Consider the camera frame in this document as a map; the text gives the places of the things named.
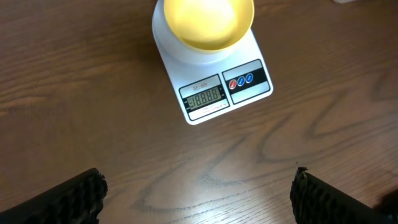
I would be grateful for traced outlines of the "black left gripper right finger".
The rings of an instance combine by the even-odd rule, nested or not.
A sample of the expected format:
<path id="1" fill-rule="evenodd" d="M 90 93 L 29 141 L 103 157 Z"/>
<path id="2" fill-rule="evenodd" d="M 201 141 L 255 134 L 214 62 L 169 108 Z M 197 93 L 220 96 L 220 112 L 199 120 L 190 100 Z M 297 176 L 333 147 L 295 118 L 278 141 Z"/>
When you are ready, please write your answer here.
<path id="1" fill-rule="evenodd" d="M 298 224 L 397 223 L 397 191 L 385 195 L 371 208 L 299 167 L 290 190 Z"/>

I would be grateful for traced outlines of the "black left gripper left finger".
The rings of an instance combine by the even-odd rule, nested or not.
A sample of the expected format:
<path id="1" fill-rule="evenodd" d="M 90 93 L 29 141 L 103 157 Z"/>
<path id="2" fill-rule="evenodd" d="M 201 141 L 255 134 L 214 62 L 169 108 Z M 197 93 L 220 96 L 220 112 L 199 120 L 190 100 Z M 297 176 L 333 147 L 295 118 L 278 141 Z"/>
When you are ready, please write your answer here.
<path id="1" fill-rule="evenodd" d="M 1 212 L 1 223 L 98 224 L 108 185 L 95 168 Z"/>

